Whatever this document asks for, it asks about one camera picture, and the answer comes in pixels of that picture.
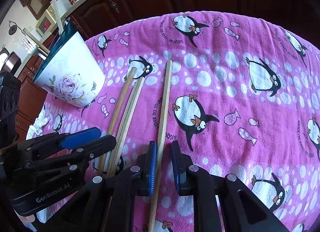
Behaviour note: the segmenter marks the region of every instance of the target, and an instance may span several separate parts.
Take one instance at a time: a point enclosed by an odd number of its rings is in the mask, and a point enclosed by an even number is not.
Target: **metal rivet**
[[[194,171],[194,172],[196,172],[196,171],[198,171],[198,170],[199,170],[199,167],[198,167],[198,166],[196,166],[196,165],[190,165],[190,166],[189,166],[189,170],[190,170],[190,171]]]
[[[78,166],[76,166],[76,165],[71,165],[70,167],[69,167],[69,170],[76,170],[78,168]]]
[[[92,182],[93,183],[100,183],[100,182],[102,182],[102,178],[100,176],[96,176],[92,179]]]
[[[237,180],[237,176],[234,174],[228,174],[227,179],[229,181],[236,181]]]
[[[131,170],[132,172],[138,172],[138,171],[140,170],[140,167],[137,166],[137,165],[134,165],[134,166],[132,166],[132,167],[130,168],[130,170]]]

